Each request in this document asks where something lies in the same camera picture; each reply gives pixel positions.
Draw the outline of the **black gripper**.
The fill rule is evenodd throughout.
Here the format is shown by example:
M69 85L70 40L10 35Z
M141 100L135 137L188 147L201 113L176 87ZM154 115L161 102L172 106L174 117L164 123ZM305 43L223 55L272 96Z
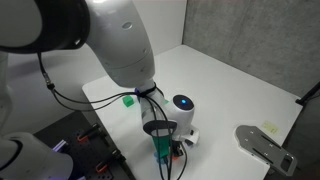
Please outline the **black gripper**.
M172 142L172 153L174 157L180 157L184 155L181 141Z

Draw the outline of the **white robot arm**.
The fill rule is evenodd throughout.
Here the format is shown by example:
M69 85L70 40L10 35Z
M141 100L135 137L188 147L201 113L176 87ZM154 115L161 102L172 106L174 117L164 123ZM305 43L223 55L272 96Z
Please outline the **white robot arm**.
M153 50L132 0L0 0L1 122L12 110L8 55L74 50L87 45L107 75L140 98L143 130L196 143L192 118L164 104L153 80Z

